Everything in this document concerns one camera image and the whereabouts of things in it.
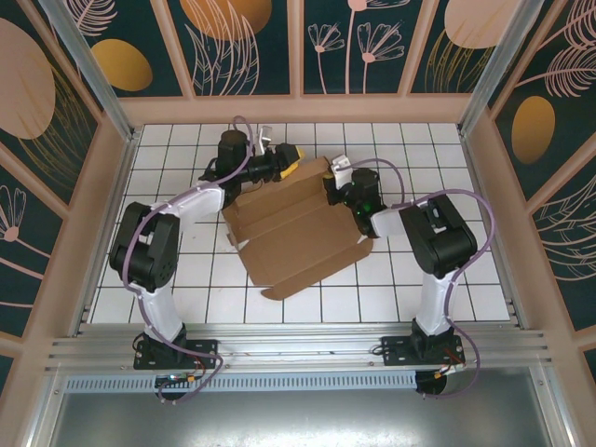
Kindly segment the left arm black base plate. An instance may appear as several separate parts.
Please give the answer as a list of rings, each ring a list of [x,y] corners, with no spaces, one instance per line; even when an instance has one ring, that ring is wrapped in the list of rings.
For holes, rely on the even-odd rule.
[[[187,340],[186,349],[201,354],[215,355],[215,340]],[[152,338],[142,338],[135,343],[133,369],[137,371],[194,370],[196,358],[172,349]]]

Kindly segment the brown cardboard box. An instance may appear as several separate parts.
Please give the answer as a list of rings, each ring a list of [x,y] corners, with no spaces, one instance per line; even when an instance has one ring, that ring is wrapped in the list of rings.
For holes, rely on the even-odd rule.
[[[328,168],[324,157],[308,161],[223,210],[228,239],[269,300],[282,301],[372,252],[373,240],[358,230],[350,209],[328,203]]]

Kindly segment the aluminium mounting rail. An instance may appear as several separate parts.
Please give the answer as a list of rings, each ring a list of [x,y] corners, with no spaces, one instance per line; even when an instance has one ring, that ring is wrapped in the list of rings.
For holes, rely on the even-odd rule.
[[[546,336],[506,323],[471,322],[463,330],[477,345],[484,368],[549,364]],[[55,339],[45,367],[62,373],[130,373],[140,324],[83,324]],[[363,371],[380,369],[372,349],[384,336],[409,334],[407,323],[190,324],[191,339],[218,343],[226,373]]]

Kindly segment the aluminium corner post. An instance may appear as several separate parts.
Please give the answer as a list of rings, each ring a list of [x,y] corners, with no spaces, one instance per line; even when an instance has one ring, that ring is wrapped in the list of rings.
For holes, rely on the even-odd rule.
[[[138,130],[127,118],[114,90],[107,82],[99,64],[92,55],[87,41],[78,31],[67,10],[67,6],[61,0],[39,0],[39,3],[74,61],[78,63],[82,75],[87,79],[105,113],[115,125],[117,132],[127,142],[137,139],[139,137]]]
[[[514,10],[508,26],[490,56],[480,79],[473,89],[470,101],[457,125],[458,134],[465,140],[478,123],[488,101],[499,82],[513,66],[516,55],[532,27],[539,22],[538,17],[547,0],[521,0]]]

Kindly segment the grey metal sheet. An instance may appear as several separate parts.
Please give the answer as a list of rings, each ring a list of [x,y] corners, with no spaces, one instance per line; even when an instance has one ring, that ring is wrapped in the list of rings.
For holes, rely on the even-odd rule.
[[[411,389],[147,392],[62,380],[31,447],[581,447],[541,372],[494,369],[463,395]]]

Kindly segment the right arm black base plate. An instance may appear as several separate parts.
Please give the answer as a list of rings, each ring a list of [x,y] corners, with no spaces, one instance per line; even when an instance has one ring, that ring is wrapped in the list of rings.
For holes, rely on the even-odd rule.
[[[410,336],[386,336],[381,338],[380,352],[386,366],[439,368],[467,362],[459,336],[419,350]]]

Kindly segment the aluminium side rail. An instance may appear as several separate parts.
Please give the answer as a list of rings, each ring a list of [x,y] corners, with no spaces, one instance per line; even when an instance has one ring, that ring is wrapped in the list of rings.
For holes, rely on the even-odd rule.
[[[91,320],[95,303],[96,299],[91,298],[90,300],[82,303],[79,306],[79,308],[74,312],[73,321],[69,328],[68,334],[70,338],[77,337],[80,332],[81,326],[88,324],[88,322]]]
[[[527,318],[523,313],[522,307],[511,298],[507,298],[505,300],[505,303],[508,310],[510,322],[514,324],[516,327],[519,327],[522,330],[526,330],[528,328],[528,323]]]

